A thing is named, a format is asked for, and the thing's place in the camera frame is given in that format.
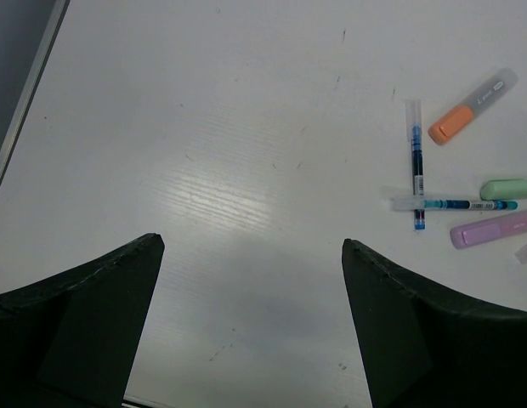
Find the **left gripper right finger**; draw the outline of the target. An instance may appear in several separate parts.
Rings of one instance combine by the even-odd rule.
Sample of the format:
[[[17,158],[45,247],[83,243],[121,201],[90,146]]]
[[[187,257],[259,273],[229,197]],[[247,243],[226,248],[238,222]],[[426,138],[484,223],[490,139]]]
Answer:
[[[479,300],[355,240],[343,277],[375,407],[527,407],[527,312]]]

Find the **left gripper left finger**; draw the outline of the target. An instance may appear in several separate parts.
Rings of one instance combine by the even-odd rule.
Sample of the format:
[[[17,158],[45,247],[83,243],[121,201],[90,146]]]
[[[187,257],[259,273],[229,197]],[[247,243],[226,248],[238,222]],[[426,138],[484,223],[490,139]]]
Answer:
[[[145,234],[0,294],[0,407],[119,407],[164,242]]]

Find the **orange highlighter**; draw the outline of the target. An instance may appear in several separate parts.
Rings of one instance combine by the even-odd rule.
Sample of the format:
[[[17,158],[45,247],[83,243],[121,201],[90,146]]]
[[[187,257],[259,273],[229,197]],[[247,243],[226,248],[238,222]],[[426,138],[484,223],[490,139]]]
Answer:
[[[481,116],[518,82],[511,68],[502,68],[479,84],[428,129],[437,145],[444,145]]]

